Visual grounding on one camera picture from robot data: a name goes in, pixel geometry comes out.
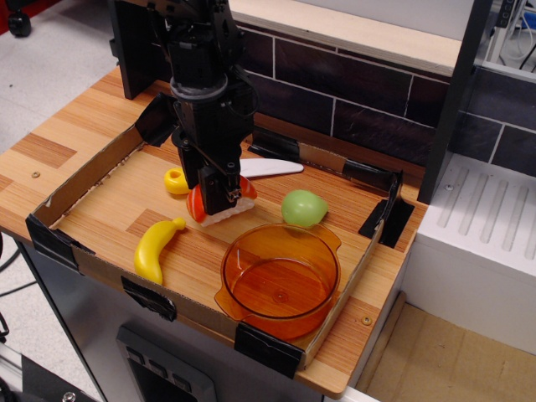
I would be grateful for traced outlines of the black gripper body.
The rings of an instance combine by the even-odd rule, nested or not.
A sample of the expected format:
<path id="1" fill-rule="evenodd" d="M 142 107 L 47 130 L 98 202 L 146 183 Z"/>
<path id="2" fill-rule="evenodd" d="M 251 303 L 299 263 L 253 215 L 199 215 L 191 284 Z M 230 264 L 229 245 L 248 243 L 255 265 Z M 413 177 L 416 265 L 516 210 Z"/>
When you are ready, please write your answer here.
<path id="1" fill-rule="evenodd" d="M 204 166 L 224 171 L 228 163 L 240 165 L 241 143 L 253 130 L 258 106 L 251 82 L 224 77 L 212 87 L 187 87 L 176 80 L 170 86 L 180 127 L 202 154 Z"/>

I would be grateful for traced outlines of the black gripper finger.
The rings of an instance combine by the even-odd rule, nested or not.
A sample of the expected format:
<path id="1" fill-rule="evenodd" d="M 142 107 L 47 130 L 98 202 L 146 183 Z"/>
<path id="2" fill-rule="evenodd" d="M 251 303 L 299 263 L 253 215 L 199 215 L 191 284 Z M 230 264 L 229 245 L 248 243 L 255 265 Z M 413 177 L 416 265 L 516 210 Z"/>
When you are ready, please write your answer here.
<path id="1" fill-rule="evenodd" d="M 242 197 L 240 165 L 228 163 L 224 171 L 207 165 L 198 172 L 204 210 L 215 215 L 236 206 Z"/>
<path id="2" fill-rule="evenodd" d="M 173 131 L 172 143 L 178 149 L 178 155 L 188 188 L 193 189 L 199 184 L 198 172 L 204 167 L 202 154 L 181 127 L 177 127 Z"/>

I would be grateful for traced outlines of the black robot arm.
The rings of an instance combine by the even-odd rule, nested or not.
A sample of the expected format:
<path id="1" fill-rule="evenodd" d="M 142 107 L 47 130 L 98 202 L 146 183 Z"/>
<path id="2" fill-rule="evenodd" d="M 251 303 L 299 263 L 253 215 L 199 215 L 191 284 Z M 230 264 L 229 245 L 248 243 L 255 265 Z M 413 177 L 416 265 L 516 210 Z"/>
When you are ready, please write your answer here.
<path id="1" fill-rule="evenodd" d="M 188 187 L 207 215 L 230 214 L 243 197 L 241 143 L 259 104 L 239 65 L 244 34 L 226 1 L 153 1 L 147 11 L 171 67 L 172 141 Z"/>

